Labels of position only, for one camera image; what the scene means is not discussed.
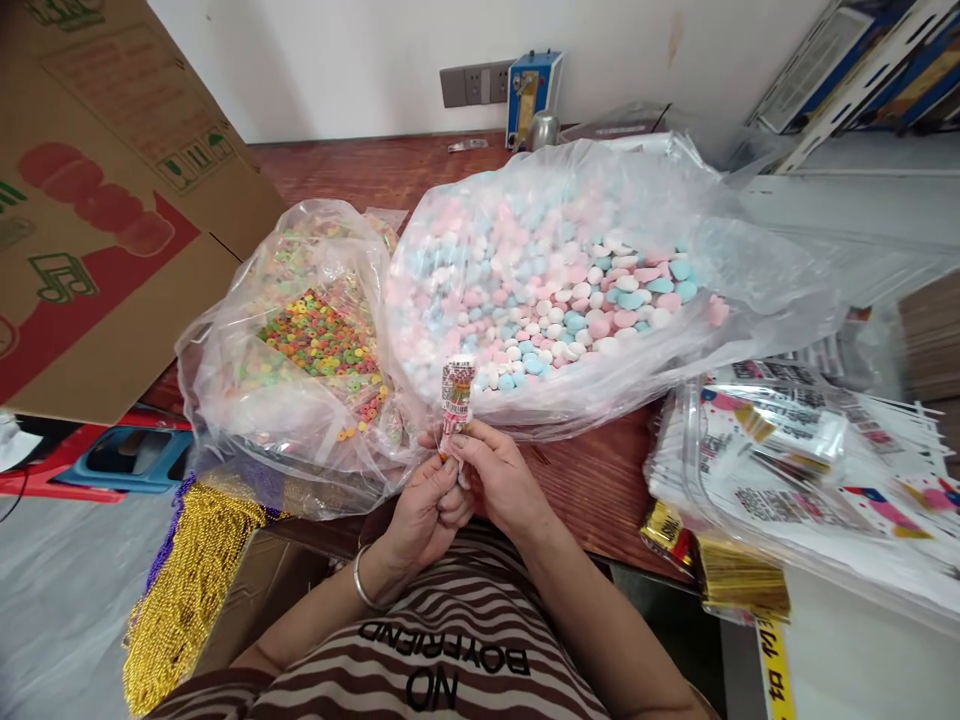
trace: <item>wall socket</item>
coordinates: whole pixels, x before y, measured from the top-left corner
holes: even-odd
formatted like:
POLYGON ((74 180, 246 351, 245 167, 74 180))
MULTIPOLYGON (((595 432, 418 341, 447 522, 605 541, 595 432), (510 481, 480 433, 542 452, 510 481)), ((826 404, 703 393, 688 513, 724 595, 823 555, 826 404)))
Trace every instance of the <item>wall socket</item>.
POLYGON ((509 98, 510 66, 513 60, 444 68, 440 90, 446 108, 463 105, 505 103, 509 98))

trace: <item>packaging bag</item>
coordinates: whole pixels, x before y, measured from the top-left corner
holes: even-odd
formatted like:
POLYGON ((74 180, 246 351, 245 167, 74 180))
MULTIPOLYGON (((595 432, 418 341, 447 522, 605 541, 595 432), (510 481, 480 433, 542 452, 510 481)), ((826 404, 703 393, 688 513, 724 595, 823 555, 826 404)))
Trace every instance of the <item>packaging bag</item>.
POLYGON ((830 269, 744 221, 688 138, 580 140, 428 191, 386 286, 411 389, 474 354, 474 415, 520 440, 602 425, 686 378, 842 320, 830 269))
POLYGON ((422 453, 385 342, 380 234, 307 200, 177 345, 194 467, 219 489, 315 519, 371 510, 422 453))

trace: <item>silver bracelet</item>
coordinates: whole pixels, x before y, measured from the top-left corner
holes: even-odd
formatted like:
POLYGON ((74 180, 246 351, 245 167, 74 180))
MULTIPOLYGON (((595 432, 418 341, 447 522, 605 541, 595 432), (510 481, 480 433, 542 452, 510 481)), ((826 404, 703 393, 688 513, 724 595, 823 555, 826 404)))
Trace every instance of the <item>silver bracelet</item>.
POLYGON ((386 612, 393 604, 390 605, 377 605, 366 592, 363 590, 363 585, 360 584, 360 558, 363 557, 363 554, 370 548, 369 545, 364 545, 360 548, 360 552, 357 553, 356 559, 353 561, 353 584, 357 586, 357 594, 360 596, 360 599, 363 600, 363 604, 366 605, 371 610, 376 610, 377 612, 386 612))

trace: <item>electrical outlet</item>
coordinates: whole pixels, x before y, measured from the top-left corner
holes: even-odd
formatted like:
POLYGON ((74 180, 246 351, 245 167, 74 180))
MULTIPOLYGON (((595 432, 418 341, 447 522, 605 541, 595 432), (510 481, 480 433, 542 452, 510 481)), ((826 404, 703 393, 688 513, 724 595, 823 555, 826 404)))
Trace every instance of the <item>electrical outlet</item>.
POLYGON ((463 86, 467 92, 467 105, 480 105, 482 102, 480 75, 484 65, 468 65, 463 69, 463 86))
POLYGON ((444 107, 463 107, 467 104, 467 90, 463 80, 463 68, 446 68, 440 71, 444 107))
POLYGON ((504 60, 490 64, 490 102, 508 102, 510 100, 510 66, 513 60, 504 60))

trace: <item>brown striped shirt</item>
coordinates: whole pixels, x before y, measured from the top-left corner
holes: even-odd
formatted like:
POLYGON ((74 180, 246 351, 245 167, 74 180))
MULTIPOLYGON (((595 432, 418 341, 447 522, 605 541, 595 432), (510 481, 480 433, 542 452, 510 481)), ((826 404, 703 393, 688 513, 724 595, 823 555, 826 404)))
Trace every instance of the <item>brown striped shirt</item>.
POLYGON ((393 608, 349 625, 273 679, 257 670, 193 678, 156 720, 608 717, 546 619, 515 550, 468 526, 393 608))

